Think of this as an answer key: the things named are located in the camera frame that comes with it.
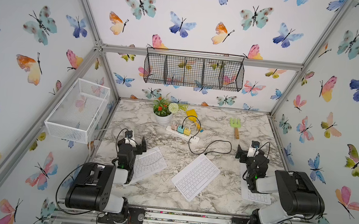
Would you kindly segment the yellow USB charger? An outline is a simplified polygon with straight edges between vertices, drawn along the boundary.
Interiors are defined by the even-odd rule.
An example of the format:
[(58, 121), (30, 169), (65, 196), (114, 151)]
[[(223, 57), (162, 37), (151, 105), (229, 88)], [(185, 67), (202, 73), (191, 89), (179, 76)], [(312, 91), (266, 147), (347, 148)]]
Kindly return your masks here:
[(188, 128), (185, 128), (183, 134), (186, 135), (186, 136), (190, 136), (191, 135), (191, 130), (188, 129)]

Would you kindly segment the white power strip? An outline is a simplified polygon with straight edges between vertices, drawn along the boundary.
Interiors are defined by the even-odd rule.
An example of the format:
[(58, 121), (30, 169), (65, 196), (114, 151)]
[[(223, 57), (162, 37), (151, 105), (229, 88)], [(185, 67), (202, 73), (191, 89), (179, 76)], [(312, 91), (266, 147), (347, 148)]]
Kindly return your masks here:
[(199, 137), (197, 137), (197, 136), (192, 136), (192, 135), (189, 136), (189, 135), (181, 134), (181, 133), (179, 133), (178, 131), (174, 131), (171, 126), (166, 127), (166, 131), (167, 131), (168, 133), (170, 133), (170, 134), (173, 134), (173, 135), (175, 135), (175, 136), (177, 136), (177, 137), (180, 137), (180, 138), (182, 138), (182, 139), (184, 139), (184, 140), (186, 140), (186, 141), (190, 141), (190, 142), (192, 142), (192, 143), (194, 143), (194, 144), (197, 144), (197, 143), (200, 142), (200, 138), (199, 138)]

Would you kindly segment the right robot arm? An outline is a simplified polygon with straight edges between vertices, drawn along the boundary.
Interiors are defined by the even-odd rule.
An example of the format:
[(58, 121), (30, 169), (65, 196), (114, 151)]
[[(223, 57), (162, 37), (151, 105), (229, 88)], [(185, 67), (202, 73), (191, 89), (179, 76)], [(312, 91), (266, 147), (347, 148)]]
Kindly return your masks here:
[(243, 199), (259, 202), (249, 217), (234, 217), (231, 224), (281, 224), (293, 218), (311, 220), (325, 210), (324, 201), (304, 172), (276, 170), (267, 176), (267, 153), (257, 147), (238, 147)]

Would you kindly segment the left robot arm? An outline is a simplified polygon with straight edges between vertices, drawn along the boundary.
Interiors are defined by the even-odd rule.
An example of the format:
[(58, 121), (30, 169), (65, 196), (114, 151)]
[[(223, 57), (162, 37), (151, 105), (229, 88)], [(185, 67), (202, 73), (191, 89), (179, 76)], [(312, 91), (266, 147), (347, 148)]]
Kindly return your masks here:
[(146, 139), (142, 138), (138, 144), (132, 138), (124, 138), (116, 145), (118, 150), (114, 163), (101, 165), (89, 162), (81, 167), (66, 194), (67, 208), (107, 213), (113, 224), (124, 224), (131, 219), (127, 199), (112, 194), (112, 187), (131, 183), (136, 157), (147, 151)]

